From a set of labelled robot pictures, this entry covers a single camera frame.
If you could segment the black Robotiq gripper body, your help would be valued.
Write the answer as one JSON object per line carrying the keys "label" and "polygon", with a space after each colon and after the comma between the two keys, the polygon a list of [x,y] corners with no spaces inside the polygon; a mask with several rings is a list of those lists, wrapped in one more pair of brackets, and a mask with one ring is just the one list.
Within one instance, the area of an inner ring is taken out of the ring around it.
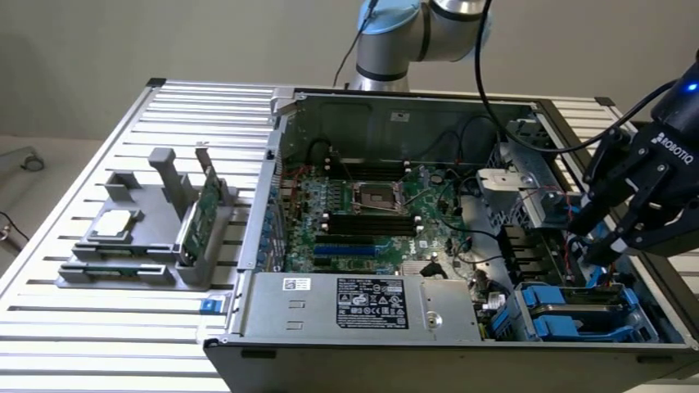
{"label": "black Robotiq gripper body", "polygon": [[651,110],[634,146],[646,149],[630,178],[659,176],[666,192],[698,191],[698,64],[693,63]]}

